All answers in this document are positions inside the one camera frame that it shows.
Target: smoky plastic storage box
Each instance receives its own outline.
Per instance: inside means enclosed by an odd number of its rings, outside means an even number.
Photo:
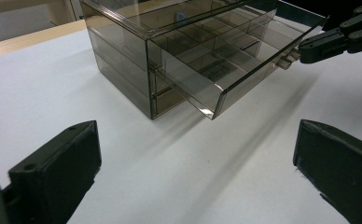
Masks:
[[[98,67],[149,118],[189,101],[215,119],[325,18],[272,0],[80,0]]]

